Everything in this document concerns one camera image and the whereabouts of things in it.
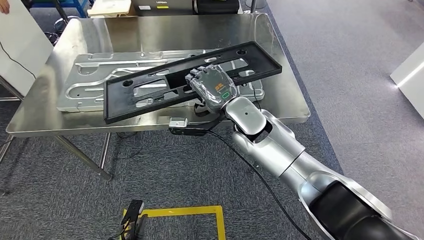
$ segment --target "person's hand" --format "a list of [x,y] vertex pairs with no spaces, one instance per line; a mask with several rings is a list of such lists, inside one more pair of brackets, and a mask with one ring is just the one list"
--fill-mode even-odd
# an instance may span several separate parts
[[8,0],[0,0],[0,12],[2,14],[8,14],[10,7]]

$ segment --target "metal tray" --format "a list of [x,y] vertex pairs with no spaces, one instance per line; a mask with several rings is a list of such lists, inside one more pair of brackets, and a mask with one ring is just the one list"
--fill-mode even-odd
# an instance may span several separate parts
[[[63,85],[56,107],[62,112],[103,111],[104,81],[212,51],[214,50],[94,53],[78,55]],[[230,64],[222,64],[221,66],[225,70],[232,70],[238,68],[240,64],[243,63],[240,62],[240,60],[235,60]],[[158,89],[163,84],[166,83],[158,82],[157,84],[135,88],[134,96],[141,97],[146,87]],[[265,95],[260,80],[245,86],[238,86],[238,90],[242,96],[250,99],[252,102],[256,99],[259,101],[262,100]],[[200,101],[192,99],[175,104],[171,107],[194,106],[195,103],[200,103]]]

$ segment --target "black device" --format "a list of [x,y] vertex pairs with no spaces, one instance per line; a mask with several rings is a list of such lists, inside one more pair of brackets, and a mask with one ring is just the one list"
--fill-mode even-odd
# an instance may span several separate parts
[[[226,72],[236,86],[282,72],[282,66],[255,41],[174,61],[105,81],[103,87],[104,121],[107,124],[112,124],[199,98],[198,93],[193,91],[188,85],[185,76],[192,69],[201,66],[219,65],[238,59],[243,59],[247,65]],[[245,71],[251,71],[253,74],[240,75],[240,73]],[[134,88],[151,85],[159,81],[166,82],[165,89],[152,90],[148,94],[139,97],[134,96]],[[137,106],[140,101],[145,101],[145,105]]]
[[239,0],[131,0],[138,16],[237,14]]
[[131,0],[138,16],[193,15],[193,0]]
[[204,14],[237,14],[239,0],[194,0],[194,11]]

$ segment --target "black plastic frame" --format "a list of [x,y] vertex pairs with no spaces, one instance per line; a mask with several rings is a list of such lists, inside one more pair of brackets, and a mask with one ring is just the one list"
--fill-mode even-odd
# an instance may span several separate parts
[[[216,60],[205,61],[211,58],[216,58]],[[107,124],[112,124],[198,98],[198,94],[192,91],[185,80],[185,76],[189,74],[190,70],[210,64],[219,65],[237,59],[244,59],[248,65],[226,72],[236,86],[264,79],[282,72],[282,66],[255,41],[192,56],[105,81],[104,121]],[[166,70],[169,71],[168,74],[156,75]],[[253,70],[255,73],[249,76],[239,75],[240,72],[247,70]],[[134,96],[134,88],[151,84],[161,79],[166,81],[166,89],[151,92],[140,97]],[[169,92],[178,94],[178,96],[165,99],[165,94]],[[153,99],[153,103],[143,107],[136,107],[137,102],[145,99]]]

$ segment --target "green light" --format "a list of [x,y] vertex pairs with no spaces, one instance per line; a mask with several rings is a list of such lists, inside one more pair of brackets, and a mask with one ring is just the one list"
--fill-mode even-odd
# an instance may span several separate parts
[[224,93],[223,95],[222,95],[222,98],[223,99],[226,99],[226,98],[228,98],[230,96],[230,93],[229,92],[226,92],[226,93]]

